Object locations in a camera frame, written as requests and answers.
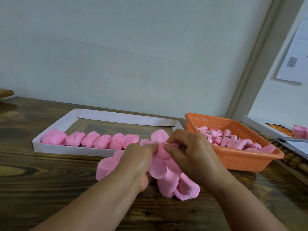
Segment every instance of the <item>person's left hand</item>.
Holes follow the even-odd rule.
[[[148,186],[147,171],[150,168],[153,153],[158,149],[158,143],[139,146],[139,143],[129,144],[122,155],[117,170],[122,173],[130,174],[134,180],[140,184],[139,192],[142,192]]]

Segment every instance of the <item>white box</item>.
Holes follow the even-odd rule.
[[[283,126],[289,130],[292,130],[293,126],[289,126],[287,124],[274,121],[274,120],[266,120],[266,119],[260,119],[260,118],[253,118],[249,116],[243,116],[242,117],[242,122],[245,124],[249,125],[250,127],[254,128],[255,130],[259,131],[260,133],[265,133],[268,134],[269,136],[273,138],[281,138],[281,137],[290,137],[272,127],[267,125],[266,123],[269,124],[274,124],[274,125],[280,125]]]
[[[64,132],[79,118],[98,120],[98,121],[136,124],[136,125],[146,125],[146,126],[168,126],[171,127],[173,131],[176,129],[183,129],[179,121],[172,119],[147,117],[141,115],[124,114],[124,113],[105,112],[105,111],[89,110],[89,109],[73,109],[72,111],[70,111],[68,114],[64,115],[62,118],[57,120],[55,123],[53,123],[50,127],[48,127],[46,130],[44,130],[42,133],[40,133],[32,140],[34,152],[69,154],[69,155],[90,155],[90,156],[102,156],[102,157],[113,156],[113,153],[117,150],[58,146],[58,145],[41,143],[42,137],[48,131],[58,129]]]

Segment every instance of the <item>person's right hand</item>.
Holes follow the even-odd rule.
[[[210,193],[218,190],[230,178],[231,174],[222,165],[205,135],[177,129],[167,143],[180,145],[176,148],[166,144],[164,149],[183,173]]]

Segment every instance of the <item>hand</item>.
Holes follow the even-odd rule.
[[[153,153],[158,149],[158,144],[149,144],[140,147],[139,143],[129,144],[122,155],[116,170],[122,175],[130,176],[140,185],[139,192],[144,191],[148,186],[147,171],[150,168]]]
[[[179,148],[172,145],[165,145],[164,148],[183,173],[207,191],[213,193],[230,177],[205,135],[177,129],[167,143],[180,145]]]

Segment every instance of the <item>wood grain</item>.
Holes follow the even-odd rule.
[[[11,95],[14,95],[13,91],[0,88],[0,98],[4,98]]]
[[[22,97],[0,102],[0,230],[28,230],[96,182],[96,166],[101,158],[32,150],[31,140],[74,108],[114,111]],[[185,126],[184,119],[177,120]],[[290,230],[308,230],[308,187],[285,169],[272,162],[261,173],[232,174]],[[205,190],[193,200],[165,198],[150,178],[148,188],[138,195],[118,229],[229,227],[217,202]]]

